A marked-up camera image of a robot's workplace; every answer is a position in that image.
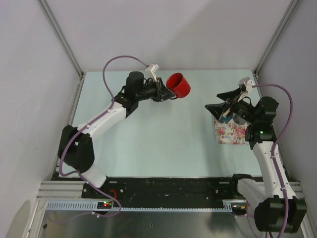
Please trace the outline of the red mug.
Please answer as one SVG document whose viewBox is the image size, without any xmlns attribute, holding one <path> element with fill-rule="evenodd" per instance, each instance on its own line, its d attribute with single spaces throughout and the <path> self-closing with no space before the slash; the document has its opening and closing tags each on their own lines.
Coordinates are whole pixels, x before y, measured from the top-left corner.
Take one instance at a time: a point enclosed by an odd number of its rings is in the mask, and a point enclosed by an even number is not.
<svg viewBox="0 0 317 238">
<path fill-rule="evenodd" d="M 175 94 L 176 99 L 185 98 L 191 91 L 191 86 L 182 73 L 172 74 L 166 81 L 166 87 Z"/>
</svg>

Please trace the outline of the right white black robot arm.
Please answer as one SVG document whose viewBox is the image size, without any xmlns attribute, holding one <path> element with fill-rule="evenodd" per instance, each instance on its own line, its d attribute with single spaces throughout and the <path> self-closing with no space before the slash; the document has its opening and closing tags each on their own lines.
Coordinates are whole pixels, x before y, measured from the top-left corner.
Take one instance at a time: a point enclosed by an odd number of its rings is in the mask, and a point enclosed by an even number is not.
<svg viewBox="0 0 317 238">
<path fill-rule="evenodd" d="M 264 181 L 264 190 L 249 176 L 242 176 L 229 186 L 233 198 L 242 196 L 254 209 L 255 225 L 260 232 L 296 233 L 307 212 L 307 205 L 291 187 L 279 156 L 277 137 L 272 123 L 278 102 L 272 97 L 262 97 L 253 106 L 244 101 L 247 92 L 236 89 L 220 93 L 220 104 L 207 104 L 205 108 L 221 122 L 237 116 L 247 122 L 245 140 L 255 155 Z"/>
</svg>

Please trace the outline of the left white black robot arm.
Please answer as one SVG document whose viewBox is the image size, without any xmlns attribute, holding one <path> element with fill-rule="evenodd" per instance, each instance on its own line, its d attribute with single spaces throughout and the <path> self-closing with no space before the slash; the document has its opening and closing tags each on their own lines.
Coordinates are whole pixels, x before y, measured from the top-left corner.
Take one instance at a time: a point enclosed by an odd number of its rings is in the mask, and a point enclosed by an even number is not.
<svg viewBox="0 0 317 238">
<path fill-rule="evenodd" d="M 161 78 L 146 79 L 139 71 L 130 72 L 121 91 L 112 99 L 108 108 L 79 126 L 67 125 L 61 134 L 58 157 L 62 164 L 72 167 L 93 185 L 93 193 L 99 198 L 109 194 L 106 175 L 97 165 L 93 143 L 108 129 L 130 116 L 140 101 L 151 99 L 163 102 L 175 98 Z"/>
</svg>

